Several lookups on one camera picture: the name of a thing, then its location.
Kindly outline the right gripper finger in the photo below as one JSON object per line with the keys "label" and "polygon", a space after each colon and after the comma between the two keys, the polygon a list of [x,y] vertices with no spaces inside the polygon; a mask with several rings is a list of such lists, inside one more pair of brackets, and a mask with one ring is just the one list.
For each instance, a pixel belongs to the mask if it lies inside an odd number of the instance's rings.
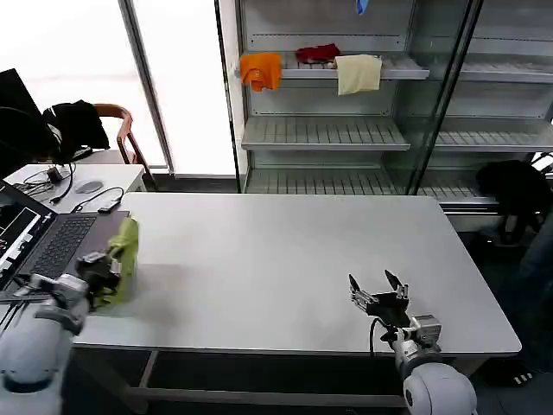
{"label": "right gripper finger", "polygon": [[357,281],[355,280],[352,274],[348,275],[348,279],[349,279],[350,297],[352,302],[359,309],[366,309],[370,304],[372,304],[372,295],[360,289],[359,284],[357,283]]}
{"label": "right gripper finger", "polygon": [[402,284],[399,278],[388,270],[385,270],[385,276],[391,288],[396,292],[398,299],[409,298],[408,296],[409,286],[407,284]]}

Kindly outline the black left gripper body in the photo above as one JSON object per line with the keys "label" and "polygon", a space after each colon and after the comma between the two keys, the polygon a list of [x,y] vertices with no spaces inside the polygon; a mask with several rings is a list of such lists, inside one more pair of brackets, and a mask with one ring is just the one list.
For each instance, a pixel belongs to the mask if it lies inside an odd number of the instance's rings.
{"label": "black left gripper body", "polygon": [[108,260],[109,258],[104,258],[92,265],[79,264],[79,278],[86,282],[89,292],[94,296],[98,296],[104,291],[108,293],[115,291],[119,285],[121,275],[109,274]]}

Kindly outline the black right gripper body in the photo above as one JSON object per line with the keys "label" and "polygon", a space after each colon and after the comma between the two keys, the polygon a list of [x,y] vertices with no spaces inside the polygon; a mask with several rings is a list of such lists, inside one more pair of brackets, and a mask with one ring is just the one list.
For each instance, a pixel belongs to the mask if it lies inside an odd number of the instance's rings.
{"label": "black right gripper body", "polygon": [[408,298],[399,298],[396,292],[374,294],[373,297],[377,302],[366,306],[368,316],[380,318],[386,326],[410,326],[410,318],[407,315],[410,303]]}

